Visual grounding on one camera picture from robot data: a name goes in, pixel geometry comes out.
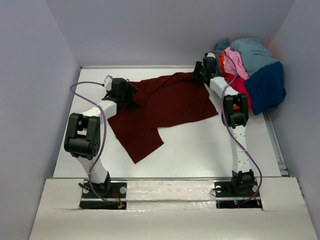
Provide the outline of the maroon t shirt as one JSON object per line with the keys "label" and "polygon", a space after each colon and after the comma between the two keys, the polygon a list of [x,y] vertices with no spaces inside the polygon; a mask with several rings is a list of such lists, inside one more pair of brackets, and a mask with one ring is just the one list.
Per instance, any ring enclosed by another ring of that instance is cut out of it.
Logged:
{"label": "maroon t shirt", "polygon": [[191,72],[177,72],[133,82],[132,104],[108,123],[136,164],[163,145],[159,128],[202,121],[218,115],[203,82]]}

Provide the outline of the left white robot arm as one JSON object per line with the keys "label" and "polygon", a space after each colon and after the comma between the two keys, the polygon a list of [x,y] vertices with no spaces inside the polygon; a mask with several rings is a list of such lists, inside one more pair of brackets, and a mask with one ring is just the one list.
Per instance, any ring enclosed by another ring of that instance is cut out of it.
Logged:
{"label": "left white robot arm", "polygon": [[131,104],[138,89],[128,79],[113,78],[110,75],[105,77],[103,83],[83,83],[102,86],[105,96],[100,103],[96,103],[76,92],[76,86],[80,85],[80,82],[70,87],[75,96],[93,107],[82,113],[70,114],[63,147],[77,159],[87,174],[88,189],[98,198],[104,198],[111,191],[110,174],[101,162],[107,137],[107,120]]}

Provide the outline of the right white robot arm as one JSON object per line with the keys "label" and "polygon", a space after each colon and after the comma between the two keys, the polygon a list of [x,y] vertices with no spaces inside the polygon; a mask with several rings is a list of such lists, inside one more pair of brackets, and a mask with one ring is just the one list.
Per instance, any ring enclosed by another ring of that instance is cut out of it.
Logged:
{"label": "right white robot arm", "polygon": [[217,59],[212,52],[206,54],[202,61],[196,62],[193,78],[206,84],[220,97],[221,120],[230,137],[232,177],[230,182],[215,187],[216,195],[244,197],[256,184],[246,141],[249,120],[247,95],[234,90],[224,77],[219,76]]}

